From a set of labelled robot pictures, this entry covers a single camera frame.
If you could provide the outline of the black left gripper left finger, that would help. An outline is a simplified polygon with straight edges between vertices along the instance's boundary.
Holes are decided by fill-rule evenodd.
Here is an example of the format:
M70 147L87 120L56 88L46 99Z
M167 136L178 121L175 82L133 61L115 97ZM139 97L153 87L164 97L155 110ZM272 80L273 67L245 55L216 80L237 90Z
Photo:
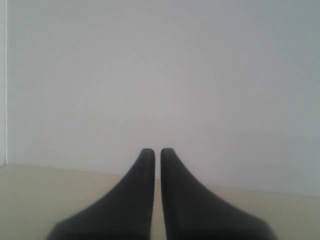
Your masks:
M141 150L126 175L101 199L59 222L49 240L149 240L155 192L155 152Z

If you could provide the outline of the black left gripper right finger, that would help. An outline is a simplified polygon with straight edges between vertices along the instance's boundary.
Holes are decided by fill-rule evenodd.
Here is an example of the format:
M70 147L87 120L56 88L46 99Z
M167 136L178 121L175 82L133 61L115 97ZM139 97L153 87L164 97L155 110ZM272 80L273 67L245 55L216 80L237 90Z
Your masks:
M172 148L160 153L161 200L168 240L276 240L264 220L224 201L185 167Z

